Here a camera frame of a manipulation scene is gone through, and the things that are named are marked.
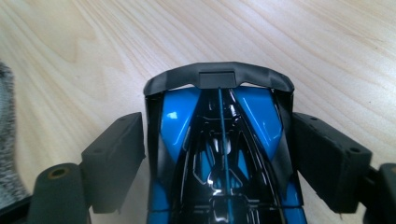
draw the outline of car body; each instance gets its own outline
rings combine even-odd
[[[150,80],[148,223],[306,223],[287,140],[293,90],[245,63]]]

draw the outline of gray fabric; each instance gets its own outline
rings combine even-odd
[[[14,167],[13,76],[0,62],[0,209],[28,196]]]

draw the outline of wood grain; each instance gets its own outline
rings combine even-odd
[[[113,120],[144,111],[162,71],[238,61],[291,78],[295,110],[315,115],[396,161],[394,1],[1,1],[0,60],[16,76],[16,161],[23,183],[80,152]],[[148,165],[124,216],[145,223]],[[329,211],[303,181],[309,223],[361,223]]]

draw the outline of wooden table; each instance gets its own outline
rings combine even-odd
[[[394,1],[1,1],[0,60],[15,74],[17,169],[32,190],[44,169],[80,163],[113,120],[145,111],[143,87],[197,62],[272,68],[294,82],[295,111],[315,115],[396,161]],[[148,160],[122,212],[94,223],[145,223]],[[331,212],[303,183],[310,223],[361,223]]]

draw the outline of black plastic part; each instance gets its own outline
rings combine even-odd
[[[26,223],[32,196],[24,198],[0,210],[0,223]]]
[[[141,113],[116,120],[81,155],[87,201],[93,212],[119,209],[145,158]]]
[[[359,185],[358,195],[367,207],[363,223],[396,223],[396,164],[381,165]]]
[[[288,77],[269,68],[247,63],[194,63],[152,78],[146,84],[144,93],[148,96],[189,84],[199,89],[231,89],[242,83],[278,91],[294,91]]]
[[[84,188],[78,165],[64,163],[42,172],[36,182],[29,208],[29,224],[89,221]]]
[[[294,162],[318,196],[336,213],[356,212],[358,181],[372,153],[320,119],[292,116]]]

